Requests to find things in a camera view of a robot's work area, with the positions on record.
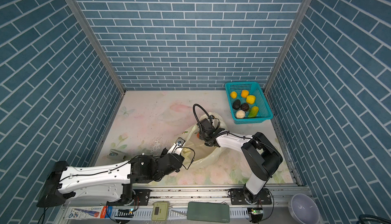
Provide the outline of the yellow translucent plastic bag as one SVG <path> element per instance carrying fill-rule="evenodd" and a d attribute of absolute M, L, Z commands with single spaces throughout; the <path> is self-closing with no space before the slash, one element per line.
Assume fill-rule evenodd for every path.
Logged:
<path fill-rule="evenodd" d="M 225 148 L 208 147 L 204 144 L 204 141 L 199 139 L 197 134 L 199 128 L 196 124 L 187 128 L 178 137 L 185 140 L 184 147 L 182 149 L 181 156 L 184 157 L 183 165 L 195 168 L 204 168 L 215 163 L 220 157 L 221 153 L 225 151 Z"/>

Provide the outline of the beige pear fruit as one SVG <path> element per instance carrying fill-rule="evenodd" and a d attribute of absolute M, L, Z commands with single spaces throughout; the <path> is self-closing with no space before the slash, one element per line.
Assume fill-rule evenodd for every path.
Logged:
<path fill-rule="evenodd" d="M 238 110 L 235 114 L 235 117 L 237 119 L 244 119 L 245 118 L 245 111 L 243 110 Z"/>

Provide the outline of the black fruit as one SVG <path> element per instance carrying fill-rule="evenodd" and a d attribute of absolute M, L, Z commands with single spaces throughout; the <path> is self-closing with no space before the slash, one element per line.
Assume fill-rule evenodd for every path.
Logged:
<path fill-rule="evenodd" d="M 232 104 L 232 108 L 234 110 L 240 110 L 241 108 L 241 101 L 239 99 L 235 100 Z"/>

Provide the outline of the dark brown fruit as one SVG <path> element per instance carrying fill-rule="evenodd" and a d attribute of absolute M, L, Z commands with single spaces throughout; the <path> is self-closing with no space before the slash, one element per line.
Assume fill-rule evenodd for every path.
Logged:
<path fill-rule="evenodd" d="M 249 109 L 250 109 L 249 104 L 247 104 L 247 103 L 241 104 L 240 109 L 243 110 L 244 112 L 249 111 Z"/>

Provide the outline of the orange fruit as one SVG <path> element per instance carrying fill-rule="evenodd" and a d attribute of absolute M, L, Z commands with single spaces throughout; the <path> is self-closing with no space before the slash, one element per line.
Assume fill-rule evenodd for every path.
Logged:
<path fill-rule="evenodd" d="M 237 98 L 237 93 L 236 93 L 235 91 L 232 91 L 232 92 L 230 93 L 230 97 L 231 97 L 232 99 L 236 99 L 236 98 Z"/>

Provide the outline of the green fruit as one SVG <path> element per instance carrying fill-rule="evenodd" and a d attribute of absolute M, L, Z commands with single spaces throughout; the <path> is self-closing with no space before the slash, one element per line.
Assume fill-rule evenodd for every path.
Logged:
<path fill-rule="evenodd" d="M 250 111 L 249 111 L 249 114 L 247 115 L 248 118 L 255 118 L 257 116 L 259 112 L 259 108 L 257 106 L 253 106 Z"/>

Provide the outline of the yellow lemon fruit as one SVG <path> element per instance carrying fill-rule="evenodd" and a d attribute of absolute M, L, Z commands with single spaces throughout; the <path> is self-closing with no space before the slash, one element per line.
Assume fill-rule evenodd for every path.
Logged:
<path fill-rule="evenodd" d="M 248 95 L 249 95 L 249 91 L 248 90 L 242 90 L 241 91 L 241 97 L 242 98 L 247 98 Z"/>

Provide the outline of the yellow round fruit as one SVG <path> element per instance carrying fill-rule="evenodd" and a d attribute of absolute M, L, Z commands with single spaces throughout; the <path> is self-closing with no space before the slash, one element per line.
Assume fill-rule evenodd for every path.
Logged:
<path fill-rule="evenodd" d="M 248 95 L 246 97 L 247 104 L 253 105 L 255 103 L 255 101 L 256 101 L 256 96 L 254 96 L 254 95 Z"/>

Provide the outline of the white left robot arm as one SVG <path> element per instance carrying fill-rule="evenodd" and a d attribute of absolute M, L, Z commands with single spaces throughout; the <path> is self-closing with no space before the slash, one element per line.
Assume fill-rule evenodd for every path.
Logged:
<path fill-rule="evenodd" d="M 159 156 L 137 155 L 131 160 L 98 167 L 54 164 L 38 197 L 37 207 L 50 208 L 70 202 L 98 201 L 124 206 L 133 201 L 133 184 L 158 182 L 183 166 L 182 148 L 172 146 Z"/>

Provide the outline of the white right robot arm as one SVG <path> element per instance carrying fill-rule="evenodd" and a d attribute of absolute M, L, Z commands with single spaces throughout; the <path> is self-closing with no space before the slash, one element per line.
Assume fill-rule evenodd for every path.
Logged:
<path fill-rule="evenodd" d="M 252 174 L 243 187 L 245 198 L 254 203 L 265 184 L 283 162 L 280 152 L 261 132 L 254 135 L 238 135 L 214 125 L 214 119 L 197 121 L 200 139 L 208 147 L 228 148 L 241 152 Z"/>

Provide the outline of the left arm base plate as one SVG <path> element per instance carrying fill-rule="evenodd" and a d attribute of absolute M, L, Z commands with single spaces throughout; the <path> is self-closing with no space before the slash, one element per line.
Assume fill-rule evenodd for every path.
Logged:
<path fill-rule="evenodd" d="M 107 206 L 147 206 L 150 198 L 150 189 L 136 189 L 121 194 L 119 200 L 107 202 Z"/>

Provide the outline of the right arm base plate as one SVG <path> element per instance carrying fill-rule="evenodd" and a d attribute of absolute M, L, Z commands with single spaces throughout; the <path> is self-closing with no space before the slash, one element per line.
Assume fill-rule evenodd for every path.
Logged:
<path fill-rule="evenodd" d="M 252 194 L 244 188 L 231 188 L 228 190 L 232 205 L 271 205 L 272 199 L 269 189 L 263 188 L 257 194 Z"/>

